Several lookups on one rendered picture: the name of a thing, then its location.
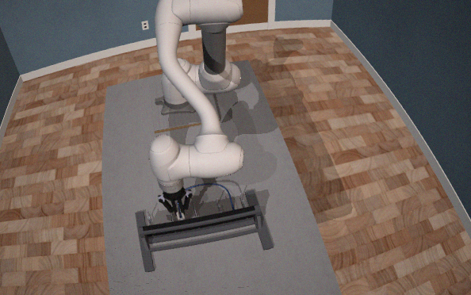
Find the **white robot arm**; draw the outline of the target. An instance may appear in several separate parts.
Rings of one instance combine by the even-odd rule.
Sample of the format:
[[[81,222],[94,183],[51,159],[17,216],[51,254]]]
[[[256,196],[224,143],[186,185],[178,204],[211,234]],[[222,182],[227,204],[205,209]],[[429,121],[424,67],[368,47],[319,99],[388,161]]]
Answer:
[[[156,98],[155,104],[163,105],[162,115],[196,111],[201,119],[201,131],[193,144],[180,144],[168,135],[157,136],[150,144],[151,169],[166,193],[178,192],[184,178],[219,178],[243,166],[244,150],[222,132],[216,110],[205,96],[230,92],[240,84],[240,69],[227,59],[225,66],[225,54],[226,28],[242,16],[242,0],[158,2],[155,37],[163,70],[163,97]],[[201,29],[201,65],[177,57],[185,25]]]

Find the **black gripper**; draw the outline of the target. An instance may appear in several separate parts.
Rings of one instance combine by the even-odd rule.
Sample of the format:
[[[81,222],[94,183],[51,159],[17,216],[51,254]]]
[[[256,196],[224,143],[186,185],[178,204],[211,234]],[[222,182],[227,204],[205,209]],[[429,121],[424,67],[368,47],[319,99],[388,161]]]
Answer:
[[[184,202],[184,205],[182,206],[182,198],[185,197],[185,202]],[[191,190],[185,190],[183,187],[177,192],[177,193],[166,193],[163,191],[163,195],[159,195],[158,198],[159,198],[159,202],[162,203],[166,208],[167,210],[172,213],[174,212],[175,213],[175,216],[178,217],[178,220],[180,220],[179,218],[179,215],[178,215],[178,211],[177,211],[177,208],[176,208],[176,204],[175,204],[175,201],[178,201],[179,203],[179,206],[180,206],[180,210],[181,210],[181,214],[182,214],[182,218],[183,220],[185,219],[185,209],[187,210],[189,208],[189,204],[190,204],[190,198],[192,197],[192,191]],[[169,204],[169,202],[167,200],[165,200],[165,198],[169,201],[171,201],[171,204],[173,204],[171,207],[171,205]],[[186,204],[186,205],[185,205]]]

